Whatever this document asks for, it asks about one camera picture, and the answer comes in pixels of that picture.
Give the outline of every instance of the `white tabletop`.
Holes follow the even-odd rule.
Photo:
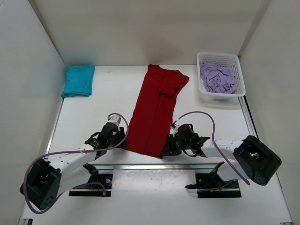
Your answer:
[[[196,66],[162,66],[190,77],[177,98],[173,119],[189,111],[205,111],[216,121],[216,139],[241,140],[249,135],[238,99],[232,102],[200,98]],[[121,113],[130,121],[147,66],[96,67],[90,97],[66,98],[50,152],[83,148],[83,142],[100,131],[110,113]],[[180,120],[192,123],[201,136],[211,136],[208,117],[189,115]],[[218,158],[176,157],[158,159],[115,149],[99,158],[102,164],[180,164],[219,162]],[[195,183],[194,170],[114,170],[112,196],[69,197],[65,193],[43,215],[26,206],[22,218],[33,225],[82,224],[202,224],[274,225],[291,222],[285,200],[274,176],[267,186],[240,181],[241,198],[198,199],[196,191],[184,188]]]

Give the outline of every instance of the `white laundry basket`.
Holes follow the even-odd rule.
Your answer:
[[[235,75],[235,84],[237,90],[234,94],[212,93],[206,90],[204,80],[200,76],[200,65],[204,62],[211,62],[219,67],[229,67]],[[242,70],[240,68],[239,58],[234,54],[217,53],[217,52],[200,52],[197,54],[197,66],[198,66],[198,81],[199,90],[203,97],[212,99],[224,99],[229,100],[234,97],[241,97],[246,94],[245,84],[243,79]]]

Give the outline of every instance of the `teal folded cloth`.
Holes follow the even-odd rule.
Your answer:
[[[94,66],[67,67],[65,89],[61,96],[63,98],[76,95],[90,96],[94,71]]]

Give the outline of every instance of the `red cloth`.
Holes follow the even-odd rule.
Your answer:
[[[129,124],[125,149],[159,157],[170,125],[176,97],[189,77],[178,70],[149,65]]]

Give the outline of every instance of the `purple cloth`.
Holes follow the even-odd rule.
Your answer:
[[[208,92],[233,94],[236,91],[235,76],[228,67],[205,62],[200,65],[200,74]]]

